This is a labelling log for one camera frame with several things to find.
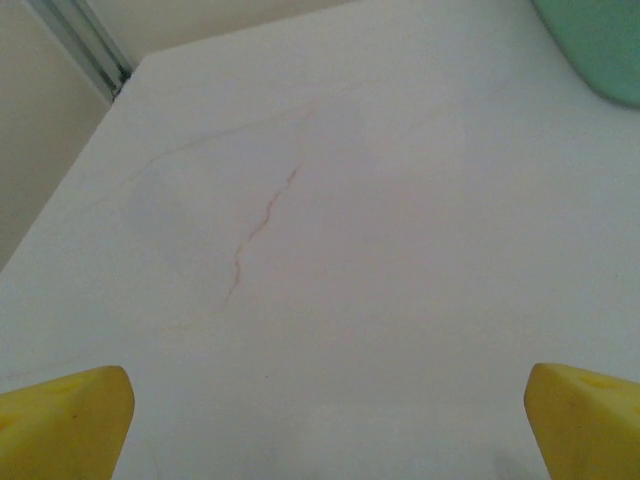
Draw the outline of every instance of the crack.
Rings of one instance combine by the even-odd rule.
[[[233,283],[231,284],[231,287],[229,288],[229,291],[227,292],[227,295],[224,299],[224,303],[223,303],[224,306],[226,306],[227,303],[229,303],[229,300],[231,300],[231,297],[233,296],[236,288],[238,287],[238,285],[240,285],[240,280],[242,279],[241,258],[242,258],[242,252],[244,251],[244,248],[254,238],[256,238],[260,234],[260,232],[262,232],[262,230],[264,230],[264,228],[267,226],[267,224],[269,223],[269,220],[271,220],[271,216],[273,215],[273,209],[276,203],[278,202],[278,199],[282,196],[284,192],[286,192],[289,189],[289,187],[291,187],[291,185],[293,184],[293,181],[296,179],[296,176],[298,175],[298,172],[300,171],[301,168],[302,168],[302,163],[298,165],[293,170],[293,172],[291,172],[291,174],[289,174],[284,185],[278,189],[278,191],[273,195],[273,197],[271,197],[271,200],[269,200],[269,203],[267,203],[266,214],[262,219],[262,221],[251,231],[247,239],[244,240],[236,249],[236,252],[233,255],[235,275],[233,277]]]
[[[524,67],[516,70],[512,75],[506,75],[504,78],[497,80],[494,85],[490,86],[489,92],[487,92],[480,102],[489,103],[498,99],[505,93],[505,91],[509,90],[514,83],[519,82],[531,72],[531,68]]]
[[[110,188],[106,193],[102,194],[99,198],[93,200],[92,202],[89,203],[89,205],[84,206],[79,208],[78,210],[72,210],[71,212],[68,212],[60,221],[60,223],[58,224],[58,227],[56,227],[55,231],[58,231],[59,228],[61,228],[62,226],[65,226],[71,219],[77,220],[78,218],[84,216],[85,214],[87,214],[89,211],[95,209],[96,207],[102,205],[103,203],[105,203],[106,201],[108,201],[115,193],[119,192],[122,188],[124,188],[125,186],[133,183],[136,179],[138,179],[151,165],[155,164],[156,162],[158,162],[158,160],[168,156],[168,155],[175,155],[177,153],[183,152],[183,151],[188,151],[194,148],[197,148],[199,146],[201,146],[204,143],[207,143],[209,141],[212,140],[216,140],[218,138],[221,137],[225,137],[228,135],[233,135],[236,133],[239,133],[243,130],[248,130],[254,127],[261,127],[264,124],[268,124],[270,122],[277,122],[279,120],[282,120],[283,118],[287,118],[290,116],[294,116],[300,112],[305,111],[306,109],[308,109],[309,107],[311,107],[311,110],[314,111],[317,106],[323,102],[323,101],[327,101],[328,99],[337,97],[339,95],[344,95],[347,93],[351,93],[354,90],[359,89],[360,87],[367,85],[367,84],[374,84],[378,81],[380,81],[382,78],[385,77],[379,77],[379,78],[375,78],[375,79],[371,79],[371,80],[362,80],[356,83],[353,83],[351,85],[348,85],[345,88],[341,88],[340,90],[336,91],[336,92],[328,92],[326,94],[323,94],[317,98],[312,98],[310,100],[307,100],[305,102],[303,102],[301,105],[296,106],[296,107],[292,107],[292,108],[288,108],[285,109],[284,111],[281,111],[275,115],[271,115],[268,116],[267,118],[260,118],[257,120],[251,120],[249,122],[246,122],[244,124],[238,125],[236,127],[231,127],[231,128],[227,128],[227,129],[223,129],[223,130],[216,130],[214,132],[211,133],[206,133],[200,136],[197,136],[195,138],[189,139],[186,143],[183,143],[181,145],[178,145],[177,147],[173,147],[170,148],[164,152],[158,153],[156,155],[154,155],[153,157],[149,158],[148,160],[146,160],[136,171],[132,172],[131,174],[129,174],[125,179],[123,179],[122,181],[120,181],[116,186]],[[303,120],[306,119],[308,117],[308,114],[304,116]],[[126,117],[124,117],[123,121],[127,122],[127,124],[130,126],[131,128],[131,124],[127,121]],[[149,142],[146,139],[142,139],[142,137],[138,137],[141,141],[147,143],[149,145]],[[82,185],[84,182],[86,181],[86,173],[83,172],[82,176],[81,176],[81,182],[80,185]]]
[[[86,358],[91,357],[95,353],[96,353],[95,349],[84,350],[73,356],[69,356],[59,360],[53,360],[52,362],[48,363],[44,367],[35,367],[29,370],[22,370],[22,371],[18,370],[18,371],[10,372],[6,375],[1,376],[0,381],[2,382],[21,381],[22,382],[25,379],[29,378],[31,375],[46,373],[48,371],[55,370],[57,368],[66,367],[67,365],[73,362],[76,362],[79,360],[85,360]]]
[[[149,453],[151,454],[151,461],[153,462],[153,467],[156,471],[156,480],[161,480],[162,475],[160,474],[160,465],[158,465],[158,457],[156,457],[156,452],[150,444],[147,445],[147,447],[149,448]]]
[[[487,93],[485,97],[479,100],[476,98],[462,97],[458,100],[445,101],[441,104],[434,106],[432,109],[426,112],[426,115],[424,116],[424,118],[411,124],[402,134],[398,135],[397,138],[395,138],[391,142],[390,146],[387,149],[385,149],[383,154],[389,153],[396,147],[396,145],[398,145],[400,142],[405,140],[407,137],[409,137],[410,135],[413,135],[418,130],[426,126],[432,123],[435,123],[436,121],[440,120],[443,116],[450,115],[452,113],[459,113],[462,109],[473,107],[475,104],[478,104],[478,103],[493,101],[494,99],[498,98],[502,93],[504,93],[504,91],[508,89],[512,83],[517,82],[519,79],[527,75],[530,71],[531,69],[522,69],[516,72],[514,75],[511,75],[508,78],[505,78],[497,82],[497,84],[493,86],[493,88],[489,91],[489,93]]]

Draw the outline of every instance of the green object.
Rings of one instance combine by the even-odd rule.
[[[640,0],[533,0],[580,76],[599,95],[640,107]]]

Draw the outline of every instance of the yellow plastic piece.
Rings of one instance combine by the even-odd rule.
[[[121,367],[0,395],[0,479],[110,479],[133,406]]]
[[[553,480],[640,479],[640,384],[539,364],[524,402]]]

